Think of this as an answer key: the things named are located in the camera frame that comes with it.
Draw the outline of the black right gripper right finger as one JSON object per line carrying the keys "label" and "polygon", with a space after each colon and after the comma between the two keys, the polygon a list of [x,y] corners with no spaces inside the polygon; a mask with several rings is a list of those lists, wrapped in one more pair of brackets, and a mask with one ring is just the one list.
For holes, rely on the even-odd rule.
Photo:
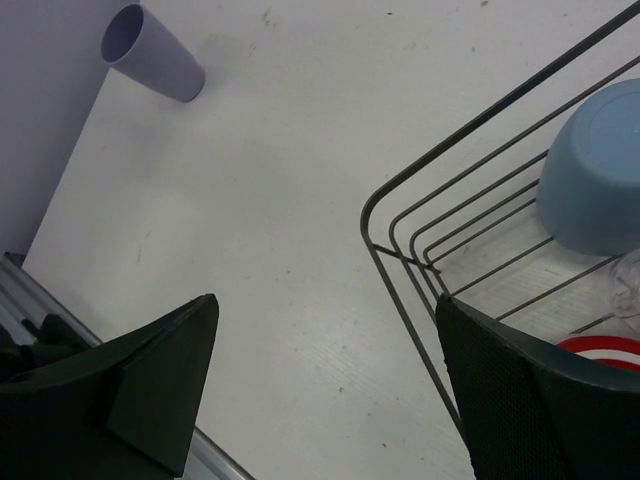
{"label": "black right gripper right finger", "polygon": [[476,478],[638,478],[638,374],[449,296],[436,327]]}

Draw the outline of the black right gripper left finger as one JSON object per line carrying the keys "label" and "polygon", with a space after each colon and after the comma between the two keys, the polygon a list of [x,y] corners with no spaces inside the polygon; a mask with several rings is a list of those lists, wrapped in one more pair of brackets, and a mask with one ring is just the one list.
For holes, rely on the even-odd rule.
{"label": "black right gripper left finger", "polygon": [[2,477],[182,476],[218,319],[205,294],[98,346],[56,315],[32,344],[3,332]]}

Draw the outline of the red mug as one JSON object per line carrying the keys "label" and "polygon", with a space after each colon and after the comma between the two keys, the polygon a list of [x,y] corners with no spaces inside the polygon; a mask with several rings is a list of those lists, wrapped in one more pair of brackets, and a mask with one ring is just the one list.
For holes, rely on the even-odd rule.
{"label": "red mug", "polygon": [[638,374],[639,341],[611,335],[588,335],[568,338],[557,344],[563,350],[598,363]]}

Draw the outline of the clear glass cup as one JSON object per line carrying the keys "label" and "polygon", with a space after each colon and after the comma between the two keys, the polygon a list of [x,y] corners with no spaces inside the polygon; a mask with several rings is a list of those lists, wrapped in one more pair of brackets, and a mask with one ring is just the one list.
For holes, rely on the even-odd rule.
{"label": "clear glass cup", "polygon": [[639,315],[639,251],[617,259],[608,275],[608,295],[613,313],[621,319]]}

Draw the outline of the light blue plastic cup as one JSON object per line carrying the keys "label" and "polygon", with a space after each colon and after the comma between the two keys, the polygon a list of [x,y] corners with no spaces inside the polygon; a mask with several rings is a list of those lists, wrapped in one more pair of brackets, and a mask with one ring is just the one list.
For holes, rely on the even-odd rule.
{"label": "light blue plastic cup", "polygon": [[593,256],[639,248],[639,81],[603,88],[562,126],[536,193],[539,220],[562,247]]}

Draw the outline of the lilac plastic cup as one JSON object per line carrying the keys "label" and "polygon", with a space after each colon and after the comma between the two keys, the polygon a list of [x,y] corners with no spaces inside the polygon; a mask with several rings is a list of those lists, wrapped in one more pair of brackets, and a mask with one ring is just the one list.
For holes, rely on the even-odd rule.
{"label": "lilac plastic cup", "polygon": [[148,9],[128,4],[112,18],[101,41],[109,67],[173,100],[188,103],[206,73],[195,57]]}

